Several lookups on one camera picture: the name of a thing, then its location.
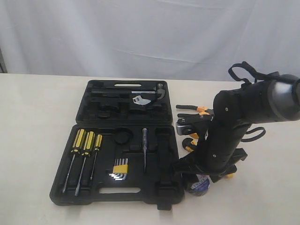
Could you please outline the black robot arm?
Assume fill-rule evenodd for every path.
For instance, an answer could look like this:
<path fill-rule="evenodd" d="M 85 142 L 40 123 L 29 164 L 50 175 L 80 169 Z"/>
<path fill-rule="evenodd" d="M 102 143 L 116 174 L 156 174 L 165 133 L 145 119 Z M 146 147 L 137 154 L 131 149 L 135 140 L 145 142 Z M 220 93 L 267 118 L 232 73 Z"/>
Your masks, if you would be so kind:
<path fill-rule="evenodd" d="M 208 175 L 213 182 L 237 171 L 247 153 L 239 148 L 253 124 L 297 121 L 300 118 L 300 79 L 283 74 L 270 80 L 222 90 L 212 110 L 178 114 L 179 135 L 197 134 L 194 150 L 173 164 L 176 173 Z"/>

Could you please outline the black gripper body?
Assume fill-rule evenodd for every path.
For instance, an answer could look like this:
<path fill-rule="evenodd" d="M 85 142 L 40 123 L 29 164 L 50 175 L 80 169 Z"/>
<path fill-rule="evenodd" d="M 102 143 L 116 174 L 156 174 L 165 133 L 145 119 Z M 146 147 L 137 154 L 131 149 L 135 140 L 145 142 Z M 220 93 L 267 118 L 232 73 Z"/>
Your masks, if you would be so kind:
<path fill-rule="evenodd" d="M 205 155 L 204 153 L 195 150 L 185 157 L 192 158 L 196 161 L 199 173 L 195 174 L 212 176 L 220 174 L 227 166 L 236 165 L 237 162 L 244 161 L 247 156 L 248 155 L 243 148 L 237 148 L 229 155 L 221 153 Z"/>

